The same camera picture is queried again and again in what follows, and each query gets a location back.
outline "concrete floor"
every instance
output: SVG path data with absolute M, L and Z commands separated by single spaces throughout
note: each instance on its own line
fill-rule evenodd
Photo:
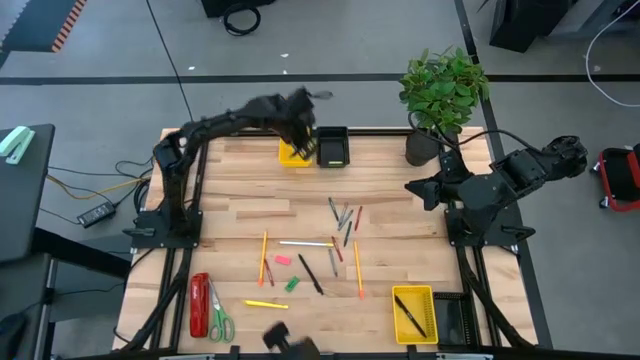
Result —
M 0 32 L 19 3 L 0 3 Z M 588 41 L 538 40 L 525 54 L 488 45 L 493 9 L 476 13 L 479 0 L 465 0 L 478 55 L 488 74 L 582 74 Z M 181 75 L 282 75 L 397 73 L 424 47 L 464 49 L 453 1 L 435 0 L 278 0 L 264 7 L 262 25 L 252 36 L 235 38 L 216 20 L 206 19 L 198 0 L 152 0 L 163 35 Z M 640 72 L 637 38 L 604 37 L 592 55 L 599 73 Z M 92 0 L 58 54 L 13 53 L 0 78 L 172 76 L 171 66 L 144 0 Z M 300 83 L 188 84 L 194 116 L 241 106 L 265 93 L 287 93 Z M 319 102 L 322 125 L 404 126 L 395 82 L 314 82 L 311 90 L 336 97 Z M 640 102 L 640 84 L 607 83 L 607 91 Z M 563 134 L 579 135 L 594 161 L 606 147 L 633 145 L 640 132 L 638 112 L 618 107 L 588 83 L 493 83 L 491 102 L 500 128 L 543 146 Z M 175 84 L 0 86 L 0 128 L 50 122 L 56 125 L 51 165 L 111 172 L 118 160 L 145 161 L 160 129 L 188 121 Z M 478 109 L 471 124 L 485 125 Z M 503 139 L 505 148 L 516 144 Z M 92 189 L 112 178 L 55 173 L 63 181 Z M 118 199 L 124 194 L 113 193 Z M 523 222 L 537 229 L 529 240 L 553 344 L 558 349 L 640 353 L 635 330 L 640 313 L 633 284 L 640 270 L 637 213 L 598 209 L 598 180 L 584 174 L 550 183 L 520 202 Z M 75 217 L 100 201 L 73 201 L 47 184 L 42 206 Z M 130 202 L 117 216 L 88 230 L 41 213 L 38 225 L 78 241 L 110 236 L 131 225 Z M 100 247 L 127 251 L 126 240 Z M 106 284 L 112 279 L 74 277 Z M 86 288 L 87 281 L 78 288 Z M 107 352 L 122 293 L 94 294 L 99 317 L 58 325 L 54 350 L 63 356 Z M 74 309 L 82 312 L 76 298 Z M 71 318 L 61 310 L 60 318 Z

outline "wooden table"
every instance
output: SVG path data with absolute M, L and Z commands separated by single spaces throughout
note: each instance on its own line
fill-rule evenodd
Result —
M 163 136 L 171 130 L 165 129 Z M 481 130 L 465 128 L 460 139 Z M 262 334 L 277 321 L 285 322 L 293 339 L 310 336 L 321 351 L 403 352 L 405 346 L 396 344 L 394 336 L 391 287 L 428 284 L 434 291 L 462 291 L 442 210 L 425 212 L 422 200 L 403 187 L 409 180 L 435 174 L 439 170 L 437 159 L 423 167 L 408 165 L 403 136 L 352 136 L 349 142 L 351 165 L 344 169 L 315 165 L 283 168 L 277 160 L 275 136 L 211 142 L 201 200 L 202 239 L 193 253 L 190 276 L 210 274 L 222 305 L 235 320 L 231 345 L 240 345 L 241 352 L 266 352 Z M 461 150 L 470 171 L 489 171 L 491 159 L 484 138 L 469 142 Z M 359 229 L 352 232 L 350 246 L 342 250 L 345 261 L 337 262 L 337 278 L 326 248 L 278 244 L 279 240 L 327 242 L 331 235 L 342 243 L 345 229 L 336 229 L 327 204 L 329 196 L 336 201 L 338 211 L 346 201 L 350 208 L 364 206 Z M 156 168 L 147 208 L 157 206 L 161 198 L 161 175 Z M 257 284 L 265 230 L 269 232 L 267 259 L 275 287 L 267 281 L 263 287 Z M 358 240 L 364 300 L 358 297 L 353 240 Z M 165 252 L 154 251 L 129 277 L 117 330 L 125 338 L 133 336 L 156 305 Z M 536 342 L 516 258 L 499 248 L 483 252 L 494 301 L 524 338 Z M 298 253 L 309 263 L 325 296 L 314 289 L 297 259 Z M 294 258 L 293 263 L 276 264 L 273 259 L 277 254 Z M 294 275 L 301 282 L 287 293 L 284 287 Z M 243 304 L 244 299 L 283 303 L 290 308 L 252 308 Z M 488 345 L 484 311 L 479 301 L 475 303 L 482 339 Z M 230 344 L 190 337 L 188 301 L 185 306 L 179 351 L 227 353 Z M 165 319 L 172 316 L 170 307 Z M 161 346 L 167 346 L 169 332 L 170 326 L 165 325 Z M 123 343 L 116 339 L 114 347 L 121 346 Z M 435 351 L 436 346 L 418 346 L 418 350 Z

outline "pink eraser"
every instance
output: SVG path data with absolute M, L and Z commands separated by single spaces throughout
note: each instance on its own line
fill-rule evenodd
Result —
M 289 265 L 291 264 L 291 259 L 286 256 L 276 255 L 276 262 L 282 265 Z

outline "white cable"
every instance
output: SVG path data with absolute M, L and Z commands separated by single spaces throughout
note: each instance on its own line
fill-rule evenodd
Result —
M 611 23 L 609 23 L 609 25 L 605 26 L 602 30 L 600 30 L 598 35 L 596 35 L 596 37 L 594 37 L 593 40 L 591 40 L 591 44 L 589 44 L 589 48 L 587 49 L 587 55 L 585 56 L 585 67 L 587 68 L 587 77 L 589 78 L 589 81 L 591 82 L 591 85 L 593 85 L 596 89 L 598 89 L 598 91 L 600 91 L 602 93 L 602 95 L 604 95 L 607 99 L 613 101 L 614 103 L 616 103 L 616 104 L 618 104 L 620 106 L 624 106 L 624 107 L 640 107 L 640 104 L 625 104 L 623 102 L 620 102 L 620 101 L 612 98 L 609 94 L 607 94 L 604 90 L 602 90 L 598 85 L 596 85 L 596 83 L 591 78 L 591 71 L 589 70 L 589 55 L 591 54 L 591 48 L 593 47 L 593 44 L 596 42 L 598 37 L 600 37 L 600 35 L 602 35 L 603 32 L 605 32 L 609 27 L 611 27 L 611 25 L 615 24 L 616 22 L 618 22 L 618 20 L 622 19 L 625 15 L 627 15 L 629 13 L 629 11 L 633 10 L 633 8 L 636 7 L 636 5 L 638 5 L 638 4 L 640 4 L 640 0 L 636 1 L 625 12 L 623 12 L 615 20 L 613 20 Z

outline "yellow tray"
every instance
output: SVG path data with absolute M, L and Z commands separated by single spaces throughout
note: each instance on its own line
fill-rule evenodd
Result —
M 293 155 L 293 147 L 288 145 L 282 139 L 278 145 L 278 160 L 284 167 L 308 167 L 311 165 L 311 159 L 304 160 L 299 155 L 291 157 Z
M 398 344 L 428 344 L 438 343 L 438 327 L 436 326 L 436 311 L 433 305 L 433 291 L 431 286 L 394 286 L 391 290 L 391 302 L 393 303 L 393 323 Z M 402 309 L 396 305 L 395 296 L 398 296 L 407 307 L 411 315 L 416 319 L 427 337 L 413 325 Z

